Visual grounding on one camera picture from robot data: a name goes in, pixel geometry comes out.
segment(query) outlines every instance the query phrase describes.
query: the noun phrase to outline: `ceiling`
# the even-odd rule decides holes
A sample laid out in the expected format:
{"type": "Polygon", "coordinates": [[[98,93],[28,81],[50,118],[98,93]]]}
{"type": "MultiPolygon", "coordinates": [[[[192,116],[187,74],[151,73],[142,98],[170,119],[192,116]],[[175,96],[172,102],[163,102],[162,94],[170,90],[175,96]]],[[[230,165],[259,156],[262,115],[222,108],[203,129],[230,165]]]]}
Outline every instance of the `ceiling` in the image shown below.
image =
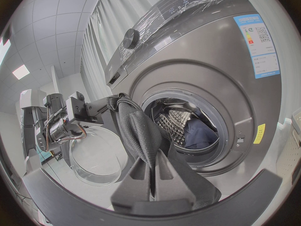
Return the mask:
{"type": "Polygon", "coordinates": [[[81,45],[98,0],[23,0],[11,24],[11,46],[0,66],[0,111],[14,114],[15,102],[26,89],[80,72],[81,45]],[[25,65],[30,72],[18,80],[12,72],[25,65]]]}

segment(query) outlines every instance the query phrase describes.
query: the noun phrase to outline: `plastic wrap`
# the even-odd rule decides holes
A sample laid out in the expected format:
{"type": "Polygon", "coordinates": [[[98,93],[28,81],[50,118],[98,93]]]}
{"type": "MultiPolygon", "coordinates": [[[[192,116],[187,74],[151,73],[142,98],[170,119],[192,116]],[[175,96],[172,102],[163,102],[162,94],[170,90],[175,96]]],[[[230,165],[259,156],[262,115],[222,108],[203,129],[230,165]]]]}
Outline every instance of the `plastic wrap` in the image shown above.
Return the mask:
{"type": "Polygon", "coordinates": [[[139,32],[139,41],[135,48],[126,49],[123,43],[119,45],[121,63],[133,54],[133,52],[144,44],[155,32],[184,11],[198,6],[198,10],[204,11],[207,7],[219,4],[223,0],[160,0],[139,21],[133,29],[139,32]]]}

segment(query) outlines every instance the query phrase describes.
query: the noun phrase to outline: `yellow sticker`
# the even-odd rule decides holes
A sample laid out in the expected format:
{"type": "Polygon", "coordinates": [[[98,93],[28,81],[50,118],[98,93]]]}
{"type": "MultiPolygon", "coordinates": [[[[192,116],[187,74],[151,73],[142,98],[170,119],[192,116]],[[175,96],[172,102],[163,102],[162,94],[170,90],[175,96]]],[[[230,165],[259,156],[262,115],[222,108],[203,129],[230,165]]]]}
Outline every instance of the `yellow sticker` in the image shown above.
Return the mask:
{"type": "Polygon", "coordinates": [[[265,124],[258,126],[257,135],[254,144],[259,144],[261,142],[261,139],[263,138],[263,134],[264,134],[264,129],[265,129],[265,124]]]}

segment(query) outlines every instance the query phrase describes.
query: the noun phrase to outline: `qr code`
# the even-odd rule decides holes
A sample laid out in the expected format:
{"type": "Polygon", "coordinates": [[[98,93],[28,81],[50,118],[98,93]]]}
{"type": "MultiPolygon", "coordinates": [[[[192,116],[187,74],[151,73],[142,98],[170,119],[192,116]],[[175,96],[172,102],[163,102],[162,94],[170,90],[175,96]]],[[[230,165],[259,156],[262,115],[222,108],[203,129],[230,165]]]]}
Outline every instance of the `qr code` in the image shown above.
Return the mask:
{"type": "Polygon", "coordinates": [[[263,42],[270,42],[270,36],[268,34],[268,32],[266,31],[265,27],[257,27],[255,28],[258,35],[259,35],[259,38],[261,40],[261,43],[263,42]]]}

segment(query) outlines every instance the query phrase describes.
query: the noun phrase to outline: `black cloth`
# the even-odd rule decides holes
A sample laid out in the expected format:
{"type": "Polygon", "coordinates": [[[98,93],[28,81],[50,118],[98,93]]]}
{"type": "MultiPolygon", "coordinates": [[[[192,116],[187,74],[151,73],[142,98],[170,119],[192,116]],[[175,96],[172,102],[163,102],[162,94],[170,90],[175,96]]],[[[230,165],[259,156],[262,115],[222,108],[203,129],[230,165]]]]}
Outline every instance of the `black cloth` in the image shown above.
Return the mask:
{"type": "Polygon", "coordinates": [[[140,157],[154,172],[159,149],[167,156],[179,176],[196,196],[194,209],[217,202],[220,191],[207,179],[193,171],[174,147],[171,134],[156,125],[132,99],[120,93],[107,99],[107,106],[116,113],[123,144],[136,160],[140,157]]]}
{"type": "Polygon", "coordinates": [[[204,149],[218,139],[216,133],[199,119],[186,122],[184,135],[187,149],[204,149]]]}

